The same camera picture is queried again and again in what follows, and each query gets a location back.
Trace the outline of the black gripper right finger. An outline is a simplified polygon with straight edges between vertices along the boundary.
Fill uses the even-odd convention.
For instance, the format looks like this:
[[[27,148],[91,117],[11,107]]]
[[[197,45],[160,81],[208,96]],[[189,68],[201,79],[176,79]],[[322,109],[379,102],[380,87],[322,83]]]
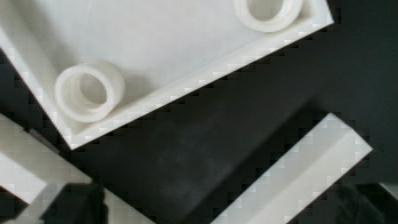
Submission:
[[[398,224],[398,183],[334,187],[300,214],[300,224]]]

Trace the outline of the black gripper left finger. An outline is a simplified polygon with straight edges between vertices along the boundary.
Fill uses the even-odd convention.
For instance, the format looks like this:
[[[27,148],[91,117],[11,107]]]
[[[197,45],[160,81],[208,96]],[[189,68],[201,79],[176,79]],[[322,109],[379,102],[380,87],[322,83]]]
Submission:
[[[105,190],[98,184],[64,186],[39,221],[43,224],[109,224]]]

